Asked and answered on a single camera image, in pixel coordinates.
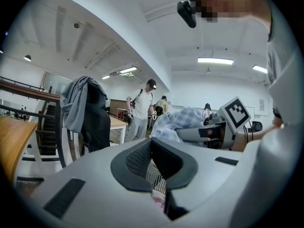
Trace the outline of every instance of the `gray jacket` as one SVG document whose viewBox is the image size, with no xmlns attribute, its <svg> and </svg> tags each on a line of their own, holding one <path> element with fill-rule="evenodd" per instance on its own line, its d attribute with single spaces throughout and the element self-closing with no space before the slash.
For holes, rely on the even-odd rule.
<svg viewBox="0 0 304 228">
<path fill-rule="evenodd" d="M 60 106 L 63 110 L 63 126 L 74 133 L 80 133 L 85 117 L 88 84 L 96 86 L 100 92 L 94 95 L 99 99 L 99 105 L 105 105 L 106 94 L 100 84 L 94 79 L 82 76 L 69 83 L 60 96 Z"/>
</svg>

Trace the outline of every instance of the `black rubber pad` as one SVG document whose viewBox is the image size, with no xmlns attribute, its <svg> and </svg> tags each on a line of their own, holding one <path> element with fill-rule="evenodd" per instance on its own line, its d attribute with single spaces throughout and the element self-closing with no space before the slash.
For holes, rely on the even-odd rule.
<svg viewBox="0 0 304 228">
<path fill-rule="evenodd" d="M 228 159 L 228 158 L 224 158 L 224 157 L 217 157 L 215 160 L 218 162 L 222 162 L 222 163 L 225 163 L 228 165 L 234 165 L 234 166 L 236 166 L 238 163 L 238 161 L 236 161 L 236 160 L 232 160 L 232 159 Z"/>
<path fill-rule="evenodd" d="M 44 206 L 44 209 L 57 218 L 62 218 L 77 194 L 85 184 L 84 180 L 72 178 L 66 185 Z"/>
</svg>

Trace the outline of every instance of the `ceiling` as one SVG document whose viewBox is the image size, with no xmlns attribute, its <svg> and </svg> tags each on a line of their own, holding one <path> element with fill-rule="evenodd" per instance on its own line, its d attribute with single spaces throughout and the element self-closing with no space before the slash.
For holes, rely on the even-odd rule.
<svg viewBox="0 0 304 228">
<path fill-rule="evenodd" d="M 209 23 L 197 18 L 187 26 L 176 11 L 181 0 L 138 0 L 143 14 L 159 34 L 174 74 L 195 73 L 260 82 L 266 75 L 252 67 L 266 67 L 266 28 L 254 19 L 218 19 Z M 233 66 L 199 64 L 198 57 L 233 59 Z"/>
<path fill-rule="evenodd" d="M 113 80 L 142 83 L 148 78 L 136 58 L 109 37 L 100 19 L 72 0 L 31 0 L 10 28 L 9 39 L 14 45 L 30 44 L 60 53 L 76 67 L 93 71 L 99 80 L 132 66 L 138 67 L 132 72 L 135 77 L 116 76 Z"/>
<path fill-rule="evenodd" d="M 180 0 L 137 0 L 143 16 L 159 35 L 173 74 L 197 74 L 263 82 L 266 75 L 252 67 L 266 67 L 267 31 L 253 19 L 197 19 L 191 29 L 176 11 Z M 95 15 L 71 0 L 31 0 L 9 34 L 14 43 L 27 43 L 64 55 L 101 79 L 116 70 L 138 67 L 136 77 L 111 81 L 146 82 L 149 76 L 121 45 L 110 38 Z M 233 59 L 232 66 L 199 64 L 198 57 Z"/>
</svg>

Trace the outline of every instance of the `gray pants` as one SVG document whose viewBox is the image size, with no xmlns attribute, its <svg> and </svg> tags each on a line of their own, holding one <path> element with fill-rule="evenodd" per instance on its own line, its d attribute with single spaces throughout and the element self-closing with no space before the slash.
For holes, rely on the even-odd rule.
<svg viewBox="0 0 304 228">
<path fill-rule="evenodd" d="M 148 119 L 139 119 L 137 117 L 134 117 L 134 119 L 131 121 L 131 126 L 124 141 L 132 141 L 137 133 L 138 139 L 143 139 L 146 135 L 147 123 Z"/>
</svg>

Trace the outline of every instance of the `light blue plaid cloth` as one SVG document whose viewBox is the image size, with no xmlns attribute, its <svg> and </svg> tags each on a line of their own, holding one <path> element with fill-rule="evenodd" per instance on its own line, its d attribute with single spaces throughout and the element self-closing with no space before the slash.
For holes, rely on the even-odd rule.
<svg viewBox="0 0 304 228">
<path fill-rule="evenodd" d="M 156 120 L 150 138 L 172 140 L 179 143 L 184 141 L 175 132 L 179 128 L 192 128 L 203 126 L 202 111 L 194 107 L 184 107 L 180 112 L 165 113 Z M 184 142 L 191 145 L 205 146 L 200 142 Z"/>
</svg>

